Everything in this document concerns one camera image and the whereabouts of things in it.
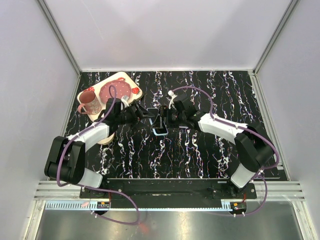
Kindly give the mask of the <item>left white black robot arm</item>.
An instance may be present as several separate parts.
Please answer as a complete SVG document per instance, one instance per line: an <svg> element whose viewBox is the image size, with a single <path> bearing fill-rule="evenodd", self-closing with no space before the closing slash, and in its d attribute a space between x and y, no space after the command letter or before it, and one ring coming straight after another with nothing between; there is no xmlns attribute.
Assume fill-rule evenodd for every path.
<svg viewBox="0 0 320 240"><path fill-rule="evenodd" d="M98 119L84 130L68 137L57 136L53 139L44 174L65 184L89 187L97 198L108 193L108 186L103 176L86 167L86 152L98 142L110 137L122 125L135 126L142 119L155 115L143 108L134 100L128 106L119 98L110 98L106 109L98 115Z"/></svg>

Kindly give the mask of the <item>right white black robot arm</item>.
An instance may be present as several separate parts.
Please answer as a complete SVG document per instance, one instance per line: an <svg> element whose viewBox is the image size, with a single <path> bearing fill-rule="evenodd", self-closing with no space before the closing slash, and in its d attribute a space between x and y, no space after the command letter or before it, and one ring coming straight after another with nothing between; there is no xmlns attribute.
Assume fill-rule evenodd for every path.
<svg viewBox="0 0 320 240"><path fill-rule="evenodd" d="M196 108L188 100L175 100L173 107L161 105L159 108L148 108L148 111L156 136L167 135L168 129L192 129L218 136L235 145L239 165L224 188L232 198L244 194L246 185L275 154L270 138L256 122L236 123L211 116L208 111Z"/></svg>

